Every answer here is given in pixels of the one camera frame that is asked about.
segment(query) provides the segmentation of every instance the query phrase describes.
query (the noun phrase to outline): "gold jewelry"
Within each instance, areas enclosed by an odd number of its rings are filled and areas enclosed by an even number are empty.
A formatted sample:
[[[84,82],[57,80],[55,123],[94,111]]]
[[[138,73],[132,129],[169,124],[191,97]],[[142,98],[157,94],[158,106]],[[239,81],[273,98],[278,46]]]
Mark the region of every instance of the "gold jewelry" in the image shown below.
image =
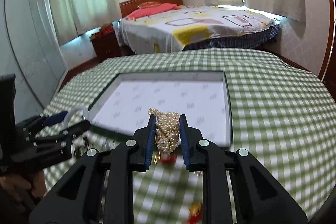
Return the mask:
[[[170,154],[179,146],[180,121],[177,112],[161,112],[150,107],[148,114],[156,116],[155,142],[159,152]]]

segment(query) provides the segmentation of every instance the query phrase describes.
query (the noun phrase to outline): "human hand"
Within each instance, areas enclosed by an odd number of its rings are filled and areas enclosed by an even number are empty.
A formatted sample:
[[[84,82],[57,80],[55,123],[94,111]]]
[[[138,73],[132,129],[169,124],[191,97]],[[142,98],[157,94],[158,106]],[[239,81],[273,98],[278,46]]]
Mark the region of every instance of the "human hand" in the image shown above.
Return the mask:
[[[40,171],[33,175],[33,186],[18,174],[9,174],[0,177],[0,184],[2,188],[6,190],[18,202],[22,202],[22,198],[16,191],[16,187],[20,187],[25,190],[31,189],[32,195],[36,198],[43,196],[47,192],[43,171]]]

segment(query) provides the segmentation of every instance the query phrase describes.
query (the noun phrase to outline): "red pillow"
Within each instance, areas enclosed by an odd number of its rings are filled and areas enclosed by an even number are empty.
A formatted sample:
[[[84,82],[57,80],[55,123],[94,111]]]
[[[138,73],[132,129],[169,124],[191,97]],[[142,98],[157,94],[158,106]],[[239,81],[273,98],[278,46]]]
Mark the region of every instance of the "red pillow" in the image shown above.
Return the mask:
[[[138,6],[138,9],[145,9],[145,8],[151,8],[151,7],[158,7],[158,6],[160,6],[160,5],[161,5],[160,2],[157,2],[157,1],[148,1],[148,2],[141,3],[141,4]]]

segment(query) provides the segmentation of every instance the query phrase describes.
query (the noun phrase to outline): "bedsheet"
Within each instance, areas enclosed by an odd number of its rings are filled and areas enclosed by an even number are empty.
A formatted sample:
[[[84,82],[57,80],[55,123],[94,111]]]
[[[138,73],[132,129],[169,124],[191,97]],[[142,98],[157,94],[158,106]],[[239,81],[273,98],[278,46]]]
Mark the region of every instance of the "bedsheet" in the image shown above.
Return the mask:
[[[179,52],[209,39],[241,37],[278,25],[277,19],[250,10],[218,6],[186,7],[137,20],[119,21],[120,45],[137,54]]]
[[[311,218],[336,183],[336,103],[313,73],[268,52],[212,48],[108,59],[71,79],[44,114],[90,107],[119,73],[207,70],[226,73],[233,123],[230,150],[249,150]],[[79,121],[79,115],[73,117],[72,122]],[[55,125],[42,135],[59,130]],[[117,145],[93,132],[86,135],[100,151]],[[74,162],[46,169],[47,188]],[[202,201],[202,178],[188,173],[181,158],[172,168],[152,165],[147,173],[133,173],[133,200],[136,223],[181,223],[191,203]]]

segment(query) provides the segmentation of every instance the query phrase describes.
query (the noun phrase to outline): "screw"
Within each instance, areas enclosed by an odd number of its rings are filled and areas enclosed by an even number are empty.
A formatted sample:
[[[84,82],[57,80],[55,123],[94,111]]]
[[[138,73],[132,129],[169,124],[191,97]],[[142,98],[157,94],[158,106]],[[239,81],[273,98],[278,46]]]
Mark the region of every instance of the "screw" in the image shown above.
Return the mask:
[[[86,154],[89,156],[89,157],[93,157],[95,154],[97,154],[97,150],[95,149],[90,149],[86,152]]]
[[[249,154],[249,152],[246,149],[239,149],[238,153],[243,157],[246,157]]]
[[[126,145],[127,146],[134,146],[134,145],[136,145],[137,144],[137,142],[135,141],[135,140],[128,140],[127,142],[126,142]]]
[[[199,143],[200,146],[208,146],[209,145],[209,142],[207,140],[200,140],[198,143]]]

